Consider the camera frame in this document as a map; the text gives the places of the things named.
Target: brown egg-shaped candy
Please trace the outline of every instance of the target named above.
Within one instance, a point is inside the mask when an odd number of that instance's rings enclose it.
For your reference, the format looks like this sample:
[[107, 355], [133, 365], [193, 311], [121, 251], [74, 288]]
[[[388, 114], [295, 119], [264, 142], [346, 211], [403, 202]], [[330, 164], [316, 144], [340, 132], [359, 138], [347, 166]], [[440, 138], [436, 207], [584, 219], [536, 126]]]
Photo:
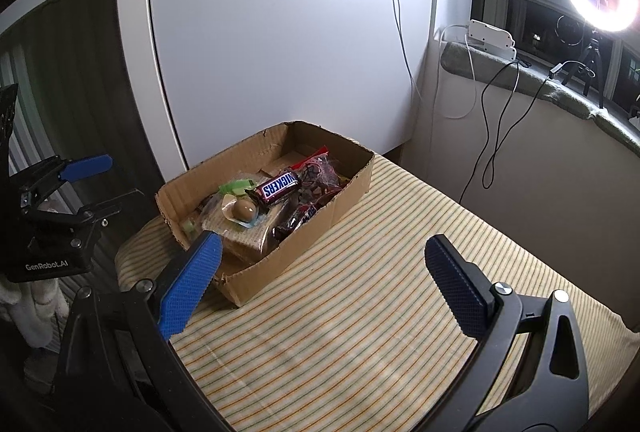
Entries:
[[249, 199], [238, 199], [234, 203], [232, 213], [238, 221], [253, 222], [258, 215], [258, 210]]

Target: snack package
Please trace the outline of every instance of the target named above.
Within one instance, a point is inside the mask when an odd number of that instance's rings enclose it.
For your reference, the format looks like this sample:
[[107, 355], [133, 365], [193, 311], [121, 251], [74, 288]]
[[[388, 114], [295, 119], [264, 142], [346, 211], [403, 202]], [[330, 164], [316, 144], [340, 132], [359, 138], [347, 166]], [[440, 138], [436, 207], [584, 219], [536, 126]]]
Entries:
[[340, 177], [326, 153], [308, 158], [296, 172], [300, 177], [299, 199], [302, 204], [315, 203], [323, 195], [330, 192], [335, 192], [335, 195], [342, 189]]
[[300, 161], [300, 163], [296, 163], [295, 165], [291, 166], [292, 170], [298, 170], [303, 164], [305, 164], [309, 159], [319, 156], [320, 154], [328, 154], [329, 153], [329, 149], [326, 147], [326, 145], [322, 145], [320, 148], [318, 148], [318, 150], [316, 150], [313, 154], [311, 154], [309, 157], [303, 159], [302, 161]]
[[335, 172], [326, 152], [316, 153], [300, 163], [296, 173], [301, 183], [298, 204], [286, 221], [273, 228], [273, 237], [279, 242], [309, 221], [343, 188], [343, 182]]
[[180, 224], [182, 230], [187, 235], [189, 242], [193, 242], [194, 240], [196, 240], [198, 238], [198, 235], [201, 233], [201, 230], [197, 226], [199, 216], [200, 212], [194, 211]]
[[287, 199], [292, 193], [300, 189], [300, 178], [291, 169], [285, 168], [278, 176], [268, 179], [247, 190], [247, 195], [264, 208], [269, 208]]
[[[250, 179], [259, 185], [266, 178], [258, 174], [238, 174], [236, 180]], [[216, 193], [210, 198], [196, 222], [196, 227], [199, 231], [208, 229], [216, 232], [222, 237], [225, 251], [233, 253], [247, 264], [255, 264], [269, 255], [278, 245], [272, 230], [287, 217], [290, 204], [285, 200], [269, 208], [263, 208], [257, 216], [256, 223], [246, 227], [239, 224], [242, 221], [236, 222], [225, 216], [223, 200], [226, 195], [230, 194]], [[226, 211], [228, 211], [228, 202], [229, 198], [227, 198]]]

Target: candy wrapper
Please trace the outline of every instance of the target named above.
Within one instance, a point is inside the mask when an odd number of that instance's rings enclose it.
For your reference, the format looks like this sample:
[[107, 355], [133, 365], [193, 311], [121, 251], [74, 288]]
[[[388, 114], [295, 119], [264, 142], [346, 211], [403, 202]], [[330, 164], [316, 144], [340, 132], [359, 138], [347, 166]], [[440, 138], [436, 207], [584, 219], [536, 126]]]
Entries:
[[250, 198], [264, 208], [269, 208], [300, 189], [300, 178], [296, 173], [285, 168], [280, 175], [267, 179], [253, 190], [247, 190]]
[[326, 153], [308, 158], [296, 172], [300, 177], [302, 204], [315, 204], [322, 196], [330, 192], [335, 195], [343, 187]]
[[286, 221], [273, 228], [273, 237], [280, 242], [309, 221], [344, 187], [329, 162], [327, 153], [308, 158], [298, 167], [296, 173], [301, 183], [298, 204]]
[[246, 195], [236, 197], [226, 193], [222, 197], [220, 209], [228, 221], [235, 222], [242, 227], [254, 227], [260, 224], [266, 215], [266, 212], [260, 212], [255, 203]]

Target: metal screw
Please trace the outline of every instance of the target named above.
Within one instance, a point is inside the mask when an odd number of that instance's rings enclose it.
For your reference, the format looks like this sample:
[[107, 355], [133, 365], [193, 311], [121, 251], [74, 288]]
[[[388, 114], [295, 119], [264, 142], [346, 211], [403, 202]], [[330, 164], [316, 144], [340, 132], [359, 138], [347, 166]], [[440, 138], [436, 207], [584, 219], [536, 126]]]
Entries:
[[513, 293], [513, 289], [511, 288], [511, 286], [509, 284], [505, 284], [505, 282], [496, 282], [494, 284], [494, 288], [501, 295], [510, 295], [511, 293]]
[[91, 288], [89, 286], [82, 286], [76, 293], [77, 298], [89, 298], [91, 296]]
[[154, 288], [154, 283], [148, 278], [143, 278], [136, 282], [136, 291], [140, 293], [149, 293]]
[[566, 291], [563, 291], [561, 289], [556, 289], [554, 291], [554, 298], [558, 301], [558, 302], [568, 302], [569, 301], [569, 293], [567, 293]]

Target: blue gripper pad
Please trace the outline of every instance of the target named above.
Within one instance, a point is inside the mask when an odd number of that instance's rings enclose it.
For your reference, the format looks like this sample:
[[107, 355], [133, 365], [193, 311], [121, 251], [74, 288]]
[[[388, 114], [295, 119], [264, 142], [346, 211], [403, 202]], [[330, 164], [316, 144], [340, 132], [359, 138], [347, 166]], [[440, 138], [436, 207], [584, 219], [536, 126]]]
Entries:
[[213, 232], [206, 233], [203, 239], [198, 239], [191, 245], [196, 245], [197, 249], [192, 251], [189, 248], [191, 259], [160, 301], [158, 328], [165, 340], [183, 332], [220, 266], [222, 240]]
[[112, 164], [113, 160], [108, 154], [71, 161], [65, 169], [60, 172], [60, 179], [74, 183], [80, 179], [106, 172], [111, 169]]
[[480, 340], [489, 328], [494, 307], [489, 280], [444, 235], [427, 241], [424, 260], [462, 332]]

